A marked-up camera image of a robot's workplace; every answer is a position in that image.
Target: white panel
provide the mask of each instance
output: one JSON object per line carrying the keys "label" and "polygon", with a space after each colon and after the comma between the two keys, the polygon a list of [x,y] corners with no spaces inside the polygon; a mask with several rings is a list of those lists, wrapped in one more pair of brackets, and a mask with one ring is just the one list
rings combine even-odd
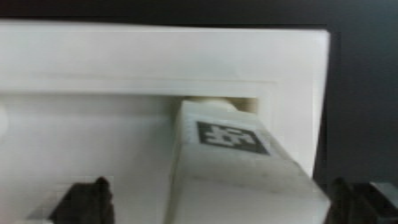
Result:
{"label": "white panel", "polygon": [[32,215],[37,218],[48,196],[61,200],[75,182],[105,176],[116,223],[135,220],[139,224],[162,224],[173,155],[171,99],[5,95],[4,104],[9,131],[0,145],[0,223]]}
{"label": "white panel", "polygon": [[[0,32],[0,91],[210,95],[208,89],[217,89],[215,96],[245,96],[242,92],[249,92],[260,98],[267,127],[311,174],[325,31],[5,20]],[[272,100],[260,83],[276,87]]]}

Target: white plastic surface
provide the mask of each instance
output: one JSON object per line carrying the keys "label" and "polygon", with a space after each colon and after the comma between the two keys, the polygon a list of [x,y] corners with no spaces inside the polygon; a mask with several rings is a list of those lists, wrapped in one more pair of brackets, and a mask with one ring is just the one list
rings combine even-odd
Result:
{"label": "white plastic surface", "polygon": [[0,91],[258,98],[260,118],[311,175],[329,33],[0,22]]}
{"label": "white plastic surface", "polygon": [[[270,155],[197,140],[197,122],[235,129],[235,132],[219,132],[224,140],[242,136],[238,129],[256,131]],[[180,128],[167,224],[324,224],[329,199],[265,134],[256,116],[185,102]],[[244,141],[235,146],[245,147]]]}
{"label": "white plastic surface", "polygon": [[116,223],[162,224],[173,156],[173,98],[4,95],[0,223],[39,217],[48,197],[105,176]]}

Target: black background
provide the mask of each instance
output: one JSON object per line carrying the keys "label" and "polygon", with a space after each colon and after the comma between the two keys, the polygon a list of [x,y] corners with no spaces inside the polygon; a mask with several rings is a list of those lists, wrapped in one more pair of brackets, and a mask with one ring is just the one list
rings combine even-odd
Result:
{"label": "black background", "polygon": [[0,16],[332,32],[315,179],[398,185],[396,0],[7,0]]}

